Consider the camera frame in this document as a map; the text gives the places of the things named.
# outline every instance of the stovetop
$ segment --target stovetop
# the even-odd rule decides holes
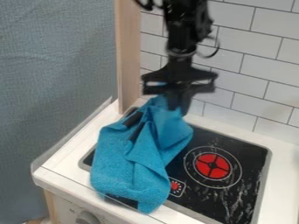
[[[265,184],[268,150],[192,126],[194,137],[166,167],[166,206],[205,223],[255,223]],[[94,150],[82,160],[91,166]]]

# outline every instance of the gray fabric backdrop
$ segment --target gray fabric backdrop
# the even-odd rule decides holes
[[[31,161],[116,95],[113,0],[0,0],[0,223],[46,214]]]

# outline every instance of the red burner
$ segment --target red burner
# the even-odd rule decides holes
[[[228,161],[218,154],[206,153],[200,155],[196,166],[200,174],[209,179],[224,179],[230,173]]]

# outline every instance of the blue towel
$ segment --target blue towel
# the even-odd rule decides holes
[[[167,200],[170,181],[165,166],[192,135],[180,108],[169,111],[161,95],[150,99],[133,115],[101,129],[91,185],[149,214]]]

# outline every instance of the wooden panel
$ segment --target wooden panel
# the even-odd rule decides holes
[[[44,190],[45,202],[48,207],[49,216],[52,224],[59,224],[59,218],[54,204],[54,194]]]
[[[115,41],[120,113],[140,96],[140,8],[133,0],[115,0]]]

